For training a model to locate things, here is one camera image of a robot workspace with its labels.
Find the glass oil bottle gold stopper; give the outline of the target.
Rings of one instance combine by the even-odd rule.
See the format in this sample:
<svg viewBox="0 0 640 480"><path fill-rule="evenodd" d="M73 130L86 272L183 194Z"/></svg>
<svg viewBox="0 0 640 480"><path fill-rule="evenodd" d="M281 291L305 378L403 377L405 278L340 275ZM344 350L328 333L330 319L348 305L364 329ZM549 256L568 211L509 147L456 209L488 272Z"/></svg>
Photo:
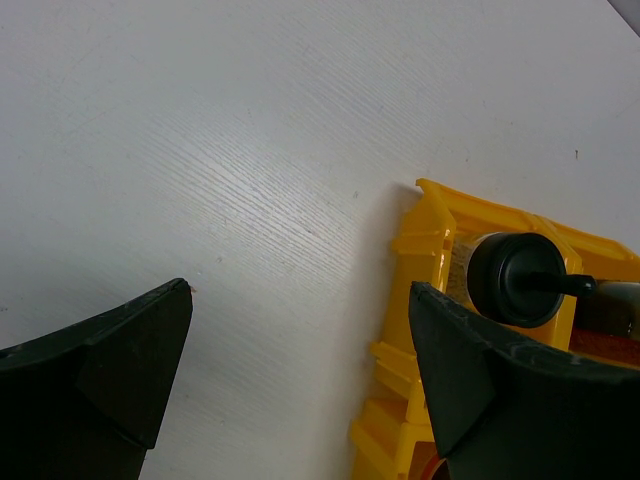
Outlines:
<svg viewBox="0 0 640 480"><path fill-rule="evenodd" d="M639 283L602 280L576 304L570 349L639 366Z"/></svg>

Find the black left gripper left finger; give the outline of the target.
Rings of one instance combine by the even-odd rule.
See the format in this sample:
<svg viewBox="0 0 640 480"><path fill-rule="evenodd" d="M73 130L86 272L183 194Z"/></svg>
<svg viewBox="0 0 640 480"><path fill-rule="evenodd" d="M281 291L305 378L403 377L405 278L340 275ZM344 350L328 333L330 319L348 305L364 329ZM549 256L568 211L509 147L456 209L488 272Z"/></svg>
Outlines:
<svg viewBox="0 0 640 480"><path fill-rule="evenodd" d="M136 479L154 449L193 312L173 279L1 352L4 479Z"/></svg>

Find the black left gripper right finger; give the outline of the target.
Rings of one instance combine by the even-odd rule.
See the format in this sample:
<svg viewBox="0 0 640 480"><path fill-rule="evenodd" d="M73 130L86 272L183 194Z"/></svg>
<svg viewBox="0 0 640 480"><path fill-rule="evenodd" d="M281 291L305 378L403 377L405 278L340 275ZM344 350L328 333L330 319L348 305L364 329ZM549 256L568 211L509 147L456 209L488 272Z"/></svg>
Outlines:
<svg viewBox="0 0 640 480"><path fill-rule="evenodd" d="M639 374L564 352L415 282L408 317L455 479L635 479Z"/></svg>

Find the white powder jar black lid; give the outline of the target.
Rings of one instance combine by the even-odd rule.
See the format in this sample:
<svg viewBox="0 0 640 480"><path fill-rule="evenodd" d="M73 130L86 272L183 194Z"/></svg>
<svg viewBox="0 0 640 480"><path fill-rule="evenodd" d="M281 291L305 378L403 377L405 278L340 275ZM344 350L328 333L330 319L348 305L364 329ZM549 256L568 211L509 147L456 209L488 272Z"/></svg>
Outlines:
<svg viewBox="0 0 640 480"><path fill-rule="evenodd" d="M566 296L595 293L597 281L569 274L558 247L538 233L466 235L453 243L446 294L504 325L546 324Z"/></svg>

